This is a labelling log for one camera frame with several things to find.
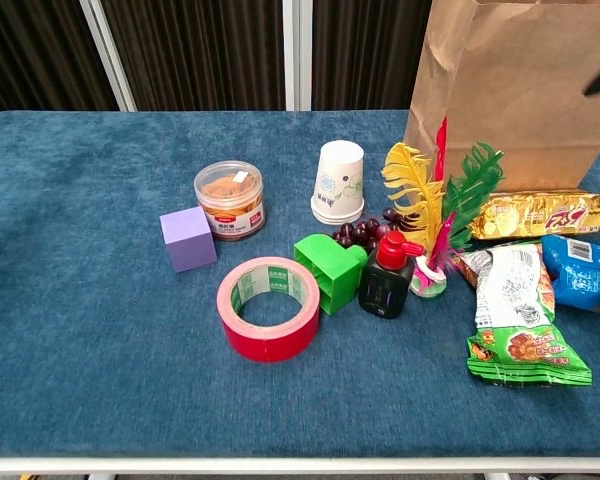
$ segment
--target purple cube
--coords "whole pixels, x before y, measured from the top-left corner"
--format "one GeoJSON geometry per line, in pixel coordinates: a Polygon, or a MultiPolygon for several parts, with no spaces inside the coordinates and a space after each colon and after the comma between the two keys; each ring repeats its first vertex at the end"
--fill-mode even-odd
{"type": "Polygon", "coordinates": [[[218,260],[207,217],[201,207],[162,215],[160,224],[176,272],[218,260]]]}

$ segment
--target paper bag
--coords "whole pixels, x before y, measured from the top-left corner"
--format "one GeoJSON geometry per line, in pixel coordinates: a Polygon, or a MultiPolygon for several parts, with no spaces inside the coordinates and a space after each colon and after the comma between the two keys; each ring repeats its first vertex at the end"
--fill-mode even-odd
{"type": "Polygon", "coordinates": [[[446,175],[476,141],[504,150],[501,191],[577,187],[600,151],[600,0],[434,0],[405,142],[446,175]]]}

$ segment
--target yellow feather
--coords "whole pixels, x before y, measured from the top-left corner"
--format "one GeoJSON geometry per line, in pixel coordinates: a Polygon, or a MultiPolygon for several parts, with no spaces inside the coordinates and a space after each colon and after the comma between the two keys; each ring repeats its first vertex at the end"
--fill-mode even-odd
{"type": "Polygon", "coordinates": [[[389,195],[396,211],[409,218],[409,230],[402,232],[407,240],[423,245],[431,252],[438,231],[442,226],[442,187],[443,182],[429,182],[431,159],[419,150],[404,143],[396,143],[385,160],[382,175],[385,186],[397,188],[389,195]],[[401,205],[396,200],[410,196],[411,205],[401,205]]]}

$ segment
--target green toy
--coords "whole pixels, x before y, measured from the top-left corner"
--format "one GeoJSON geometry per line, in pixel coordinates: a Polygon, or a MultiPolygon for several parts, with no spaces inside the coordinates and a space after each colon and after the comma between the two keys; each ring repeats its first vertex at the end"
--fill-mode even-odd
{"type": "Polygon", "coordinates": [[[367,264],[364,248],[342,248],[328,235],[314,234],[293,246],[296,262],[305,266],[320,287],[320,308],[333,315],[356,296],[362,267],[367,264]]]}

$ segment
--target green snack bag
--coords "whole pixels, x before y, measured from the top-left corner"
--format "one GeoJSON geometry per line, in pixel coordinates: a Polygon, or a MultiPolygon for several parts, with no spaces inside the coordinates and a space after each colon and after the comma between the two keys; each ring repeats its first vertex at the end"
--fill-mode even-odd
{"type": "Polygon", "coordinates": [[[553,325],[555,296],[541,248],[510,245],[460,255],[460,271],[477,296],[469,371],[503,384],[591,385],[591,370],[553,325]]]}

